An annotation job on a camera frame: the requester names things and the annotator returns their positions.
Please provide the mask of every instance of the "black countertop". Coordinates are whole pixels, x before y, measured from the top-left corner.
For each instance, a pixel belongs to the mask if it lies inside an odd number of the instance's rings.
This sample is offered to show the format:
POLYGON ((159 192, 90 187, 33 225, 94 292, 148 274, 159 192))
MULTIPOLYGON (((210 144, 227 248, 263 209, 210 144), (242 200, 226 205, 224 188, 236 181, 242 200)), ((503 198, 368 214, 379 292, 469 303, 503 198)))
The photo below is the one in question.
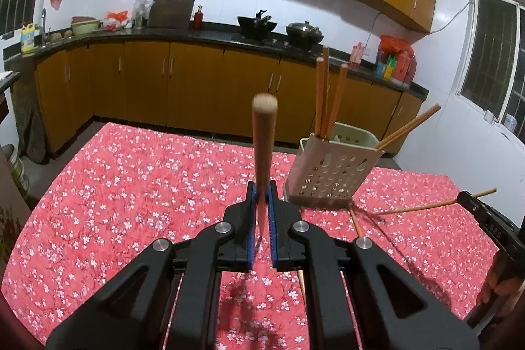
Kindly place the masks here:
MULTIPOLYGON (((51 55, 63 49, 75 48, 92 42, 115 42, 119 40, 154 40, 167 42, 194 42, 228 47, 244 48, 264 54, 279 55, 289 60, 296 60, 311 67, 316 66, 316 58, 322 56, 322 46, 315 45, 310 52, 285 45, 286 36, 272 33, 268 40, 263 42, 247 39, 239 34, 238 26, 217 23, 203 23, 202 30, 193 29, 157 29, 141 28, 126 29, 116 32, 96 31, 82 36, 72 36, 58 42, 49 43, 43 47, 35 47, 30 54, 20 54, 20 45, 15 44, 4 50, 4 68, 6 70, 22 71, 28 63, 34 66, 34 60, 51 55)), ((350 55, 346 52, 330 49, 330 69, 339 70, 342 63, 347 63, 350 55)), ((410 87, 398 85, 394 82, 384 82, 375 75, 375 67, 368 61, 362 61, 358 69, 349 69, 348 76, 360 77, 379 83, 388 88, 408 92, 414 97, 426 100, 427 89, 412 83, 410 87)))

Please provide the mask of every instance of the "cabinet handle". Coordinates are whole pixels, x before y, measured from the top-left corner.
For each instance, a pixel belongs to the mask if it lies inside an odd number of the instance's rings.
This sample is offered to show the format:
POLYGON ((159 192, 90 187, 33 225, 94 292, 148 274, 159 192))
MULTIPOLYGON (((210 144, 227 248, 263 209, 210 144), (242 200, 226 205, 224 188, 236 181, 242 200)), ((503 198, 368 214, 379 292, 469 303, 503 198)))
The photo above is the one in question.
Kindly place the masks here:
POLYGON ((270 76, 270 82, 268 84, 268 91, 270 91, 271 83, 272 83, 273 80, 274 80, 274 74, 272 73, 271 76, 270 76))
POLYGON ((275 93, 279 91, 279 86, 281 86, 281 79, 283 78, 283 75, 279 75, 279 81, 277 81, 277 89, 275 90, 275 93))

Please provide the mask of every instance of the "cleaning product bottle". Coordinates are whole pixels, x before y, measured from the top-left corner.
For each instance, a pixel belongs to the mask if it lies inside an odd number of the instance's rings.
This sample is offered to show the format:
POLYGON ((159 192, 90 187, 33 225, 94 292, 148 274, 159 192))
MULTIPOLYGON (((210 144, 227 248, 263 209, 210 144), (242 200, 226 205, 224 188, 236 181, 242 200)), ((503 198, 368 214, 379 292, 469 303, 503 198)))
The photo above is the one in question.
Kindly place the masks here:
POLYGON ((200 30, 202 27, 202 19, 204 18, 204 13, 202 12, 202 5, 197 7, 199 10, 193 16, 193 29, 200 30))
POLYGON ((22 34, 20 35, 20 45, 22 54, 30 53, 35 49, 35 24, 30 23, 27 26, 22 23, 22 34))

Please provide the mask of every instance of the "table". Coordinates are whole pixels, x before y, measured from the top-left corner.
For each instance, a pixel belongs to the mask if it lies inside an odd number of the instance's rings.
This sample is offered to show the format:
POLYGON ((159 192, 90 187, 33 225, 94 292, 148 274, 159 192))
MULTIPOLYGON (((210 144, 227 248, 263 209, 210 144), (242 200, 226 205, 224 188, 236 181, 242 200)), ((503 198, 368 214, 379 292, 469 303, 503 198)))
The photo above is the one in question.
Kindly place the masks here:
MULTIPOLYGON (((274 153, 278 189, 293 163, 274 153)), ((253 149, 107 124, 53 182, 20 234, 2 282, 11 308, 40 341, 158 237, 191 239, 243 200, 253 149)), ((354 195, 367 236, 459 317, 473 307, 495 246, 458 205, 384 216, 366 212, 454 199, 444 176, 375 168, 354 195)), ((353 240, 347 211, 303 210, 353 240)), ((219 350, 309 348, 296 273, 270 267, 262 240, 254 270, 223 273, 219 350)))

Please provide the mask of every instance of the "wooden chopstick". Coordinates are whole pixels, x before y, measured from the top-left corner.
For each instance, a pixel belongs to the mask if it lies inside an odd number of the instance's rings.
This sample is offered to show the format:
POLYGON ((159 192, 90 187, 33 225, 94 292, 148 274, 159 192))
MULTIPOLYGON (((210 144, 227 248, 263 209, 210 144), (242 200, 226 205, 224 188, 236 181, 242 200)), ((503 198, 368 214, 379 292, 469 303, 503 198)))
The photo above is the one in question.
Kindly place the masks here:
POLYGON ((316 60, 316 129, 317 138, 321 138, 321 123, 323 117, 323 67, 324 60, 318 57, 316 60))
MULTIPOLYGON (((490 195, 491 193, 495 193, 498 191, 498 189, 495 187, 493 189, 482 191, 481 193, 476 193, 475 195, 472 195, 475 198, 480 198, 482 196, 490 195)), ((423 211, 424 209, 432 209, 432 208, 440 208, 445 207, 448 205, 453 205, 454 203, 457 203, 457 199, 449 200, 447 202, 441 202, 441 203, 432 203, 431 205, 425 205, 422 207, 415 207, 415 208, 402 208, 402 209, 395 209, 393 211, 381 211, 379 213, 373 213, 374 215, 383 215, 383 214, 400 214, 400 213, 411 213, 413 211, 423 211)))
POLYGON ((259 236, 266 226, 266 192, 270 181, 271 155, 274 151, 277 99, 270 94, 257 94, 251 102, 255 154, 255 186, 259 236))
POLYGON ((358 234, 359 237, 363 237, 364 232, 363 232, 363 229, 361 228, 361 225, 358 222, 358 218, 355 215, 354 210, 350 207, 348 208, 348 210, 350 211, 350 215, 352 216, 352 221, 354 222, 355 232, 358 234))
POLYGON ((321 138, 326 135, 326 129, 328 128, 328 75, 330 69, 330 49, 323 45, 323 107, 321 114, 321 138))
POLYGON ((423 122, 425 122, 427 119, 429 119, 432 115, 434 115, 436 112, 438 112, 441 109, 441 106, 439 104, 434 104, 430 109, 419 115, 418 117, 412 119, 409 123, 399 128, 397 131, 391 133, 388 137, 382 139, 375 145, 374 148, 380 150, 384 149, 386 146, 394 143, 399 138, 403 138, 405 135, 407 135, 410 131, 417 128, 419 125, 421 125, 423 122))
POLYGON ((335 90, 335 97, 333 99, 332 111, 330 111, 330 119, 328 120, 328 127, 326 129, 325 139, 330 138, 333 131, 333 126, 337 120, 337 114, 339 113, 339 106, 343 98, 343 92, 345 90, 345 84, 347 82, 348 64, 341 64, 339 69, 339 78, 337 79, 337 89, 335 90))

